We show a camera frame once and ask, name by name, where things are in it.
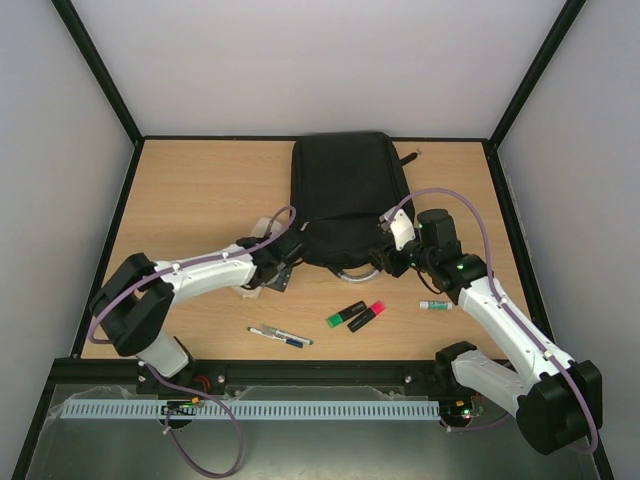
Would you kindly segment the black student bag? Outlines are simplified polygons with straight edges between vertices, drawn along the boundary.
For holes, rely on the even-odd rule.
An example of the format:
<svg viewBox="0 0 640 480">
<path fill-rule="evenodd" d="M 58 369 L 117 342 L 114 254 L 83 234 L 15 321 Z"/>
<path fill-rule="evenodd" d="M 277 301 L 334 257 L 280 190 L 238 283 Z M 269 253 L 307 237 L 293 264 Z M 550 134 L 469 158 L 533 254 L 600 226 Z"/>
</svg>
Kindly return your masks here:
<svg viewBox="0 0 640 480">
<path fill-rule="evenodd" d="M 304 136 L 292 150 L 290 204 L 306 264 L 334 274 L 371 266 L 368 248 L 393 237 L 379 217 L 409 195 L 404 167 L 418 157 L 400 157 L 382 132 Z"/>
</svg>

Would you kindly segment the beige pencil case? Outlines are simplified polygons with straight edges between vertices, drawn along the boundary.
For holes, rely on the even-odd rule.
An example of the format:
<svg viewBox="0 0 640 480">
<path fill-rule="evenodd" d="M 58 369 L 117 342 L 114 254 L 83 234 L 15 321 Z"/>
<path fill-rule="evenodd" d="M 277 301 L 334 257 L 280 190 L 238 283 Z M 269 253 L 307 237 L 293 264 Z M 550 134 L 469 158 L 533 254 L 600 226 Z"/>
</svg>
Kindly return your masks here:
<svg viewBox="0 0 640 480">
<path fill-rule="evenodd" d="M 282 228 L 282 224 L 278 220 L 273 220 L 267 217 L 261 217 L 252 230 L 250 231 L 251 237 L 262 237 L 264 235 L 269 236 L 271 233 L 278 232 Z M 263 286 L 258 286 L 255 289 L 247 289 L 244 287 L 238 287 L 237 293 L 243 300 L 245 299 L 257 299 L 262 291 Z"/>
</svg>

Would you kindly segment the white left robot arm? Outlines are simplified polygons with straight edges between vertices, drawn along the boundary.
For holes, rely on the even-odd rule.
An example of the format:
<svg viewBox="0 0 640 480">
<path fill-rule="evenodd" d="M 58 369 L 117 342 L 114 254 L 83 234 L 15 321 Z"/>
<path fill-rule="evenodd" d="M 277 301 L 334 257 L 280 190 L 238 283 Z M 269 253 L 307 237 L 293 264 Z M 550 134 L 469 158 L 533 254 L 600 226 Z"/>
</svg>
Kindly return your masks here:
<svg viewBox="0 0 640 480">
<path fill-rule="evenodd" d="M 88 339 L 101 328 L 105 343 L 122 357 L 135 356 L 165 378 L 191 362 L 186 348 L 163 331 L 171 307 L 213 290 L 255 290 L 274 280 L 305 252 L 295 232 L 244 237 L 208 255 L 174 262 L 129 256 L 89 303 L 94 317 Z"/>
</svg>

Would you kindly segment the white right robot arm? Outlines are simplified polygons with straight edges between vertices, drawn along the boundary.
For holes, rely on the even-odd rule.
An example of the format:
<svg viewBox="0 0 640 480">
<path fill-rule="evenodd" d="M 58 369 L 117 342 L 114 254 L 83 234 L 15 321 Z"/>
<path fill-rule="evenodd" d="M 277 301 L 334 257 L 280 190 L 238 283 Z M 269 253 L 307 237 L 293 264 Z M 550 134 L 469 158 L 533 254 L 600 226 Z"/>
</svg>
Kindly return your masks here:
<svg viewBox="0 0 640 480">
<path fill-rule="evenodd" d="M 382 269 L 395 277 L 408 269 L 428 275 L 510 363 L 504 366 L 458 342 L 436 355 L 438 384 L 450 392 L 473 389 L 500 406 L 541 454 L 582 438 L 595 449 L 603 422 L 601 373 L 545 336 L 509 298 L 485 259 L 463 252 L 452 216 L 431 209 L 412 220 L 393 207 L 381 215 L 380 227 L 389 239 L 373 254 Z"/>
</svg>

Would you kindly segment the pink highlighter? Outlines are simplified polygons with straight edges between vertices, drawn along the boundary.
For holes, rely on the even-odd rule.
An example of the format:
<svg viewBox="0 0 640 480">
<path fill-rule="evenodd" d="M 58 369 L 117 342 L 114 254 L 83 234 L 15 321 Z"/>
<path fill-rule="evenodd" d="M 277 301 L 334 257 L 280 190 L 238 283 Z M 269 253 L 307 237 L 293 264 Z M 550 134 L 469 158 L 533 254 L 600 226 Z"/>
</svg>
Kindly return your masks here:
<svg viewBox="0 0 640 480">
<path fill-rule="evenodd" d="M 352 321 L 350 321 L 347 325 L 347 328 L 350 332 L 355 333 L 371 320 L 376 318 L 380 313 L 382 313 L 386 309 L 386 306 L 383 302 L 377 301 L 367 307 L 362 313 L 357 315 Z"/>
</svg>

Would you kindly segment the glue stick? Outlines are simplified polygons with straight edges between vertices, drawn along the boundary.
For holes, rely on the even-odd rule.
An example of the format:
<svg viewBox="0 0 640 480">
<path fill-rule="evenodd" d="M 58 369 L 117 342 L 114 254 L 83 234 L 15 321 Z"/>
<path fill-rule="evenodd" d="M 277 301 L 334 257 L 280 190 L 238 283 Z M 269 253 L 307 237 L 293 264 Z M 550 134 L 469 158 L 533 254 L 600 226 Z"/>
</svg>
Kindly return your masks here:
<svg viewBox="0 0 640 480">
<path fill-rule="evenodd" d="M 454 304 L 451 301 L 420 301 L 419 308 L 423 310 L 439 310 L 439 311 L 448 311 L 454 308 Z"/>
</svg>

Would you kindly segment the green highlighter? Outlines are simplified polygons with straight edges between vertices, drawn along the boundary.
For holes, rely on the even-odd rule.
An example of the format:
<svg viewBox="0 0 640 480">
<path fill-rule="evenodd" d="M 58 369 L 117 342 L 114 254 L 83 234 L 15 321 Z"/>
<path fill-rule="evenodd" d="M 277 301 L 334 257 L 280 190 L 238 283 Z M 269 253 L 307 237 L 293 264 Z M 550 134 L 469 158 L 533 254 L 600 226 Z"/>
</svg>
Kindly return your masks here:
<svg viewBox="0 0 640 480">
<path fill-rule="evenodd" d="M 367 309 L 367 306 L 364 301 L 356 302 L 344 309 L 338 311 L 337 313 L 331 315 L 327 318 L 327 324 L 330 328 L 335 328 L 338 325 L 341 325 L 347 320 L 350 320 L 357 315 L 361 314 Z"/>
</svg>

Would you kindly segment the blue whiteboard marker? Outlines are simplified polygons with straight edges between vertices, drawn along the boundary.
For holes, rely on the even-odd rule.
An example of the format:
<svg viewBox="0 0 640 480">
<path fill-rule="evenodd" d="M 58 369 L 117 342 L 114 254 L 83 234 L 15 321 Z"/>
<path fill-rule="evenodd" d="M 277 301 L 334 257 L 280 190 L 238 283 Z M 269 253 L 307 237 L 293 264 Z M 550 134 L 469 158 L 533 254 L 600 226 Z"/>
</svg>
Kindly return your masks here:
<svg viewBox="0 0 640 480">
<path fill-rule="evenodd" d="M 279 336 L 277 334 L 273 334 L 273 333 L 267 333 L 266 331 L 254 328 L 254 327 L 248 327 L 247 331 L 249 333 L 255 334 L 255 335 L 259 335 L 261 337 L 264 338 L 268 338 L 271 340 L 275 340 L 275 341 L 279 341 L 281 343 L 296 347 L 296 348 L 300 348 L 302 349 L 304 344 L 302 342 L 299 342 L 298 340 L 294 340 L 292 338 L 288 338 L 288 337 L 284 337 L 284 336 Z"/>
</svg>

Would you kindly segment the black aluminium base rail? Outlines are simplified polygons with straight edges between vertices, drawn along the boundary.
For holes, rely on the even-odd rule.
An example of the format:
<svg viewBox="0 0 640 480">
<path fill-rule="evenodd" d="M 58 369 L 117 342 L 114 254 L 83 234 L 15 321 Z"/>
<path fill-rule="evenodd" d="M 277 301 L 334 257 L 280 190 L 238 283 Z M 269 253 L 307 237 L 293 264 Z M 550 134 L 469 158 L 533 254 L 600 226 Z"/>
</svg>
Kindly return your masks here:
<svg viewBox="0 0 640 480">
<path fill-rule="evenodd" d="M 252 386 L 360 387 L 436 398 L 453 393 L 453 375 L 433 360 L 418 361 L 250 361 L 197 360 L 171 383 L 215 396 Z M 185 397 L 163 386 L 135 360 L 60 358 L 54 361 L 46 387 L 58 385 L 131 386 L 142 395 Z"/>
</svg>

